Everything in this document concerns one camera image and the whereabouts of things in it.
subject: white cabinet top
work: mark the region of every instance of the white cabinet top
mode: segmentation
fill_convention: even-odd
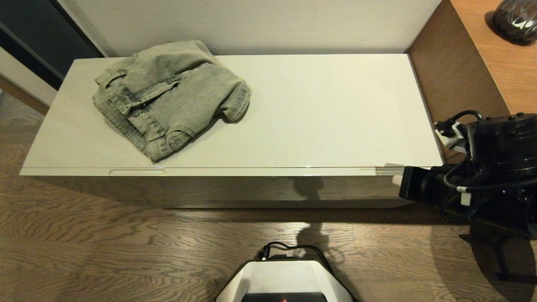
[[[22,175],[375,175],[442,164],[405,54],[218,56],[252,87],[236,124],[218,120],[153,164],[94,107],[94,78],[120,58],[76,60]]]

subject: white wall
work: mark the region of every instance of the white wall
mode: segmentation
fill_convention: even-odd
[[[56,90],[0,48],[0,74],[41,102],[51,105]]]
[[[110,56],[199,39],[215,54],[403,53],[440,0],[60,0]]]

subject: dark glass vase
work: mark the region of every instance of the dark glass vase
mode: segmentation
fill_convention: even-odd
[[[537,0],[503,0],[494,13],[494,26],[517,44],[537,40]]]

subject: black metal stand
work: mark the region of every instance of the black metal stand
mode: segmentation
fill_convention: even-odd
[[[498,280],[506,282],[537,284],[537,276],[517,275],[511,274],[509,272],[509,266],[507,265],[507,260],[505,259],[505,254],[503,252],[502,246],[511,236],[503,235],[499,237],[475,237],[470,234],[465,234],[459,235],[459,237],[470,244],[472,244],[472,241],[477,241],[479,243],[488,245],[494,249],[494,254],[496,254],[496,260],[498,261],[498,265],[500,267],[500,272],[496,274]]]

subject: jeans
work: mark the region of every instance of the jeans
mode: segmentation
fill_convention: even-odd
[[[216,113],[238,121],[251,90],[200,41],[155,46],[95,79],[97,109],[153,162],[181,148]]]

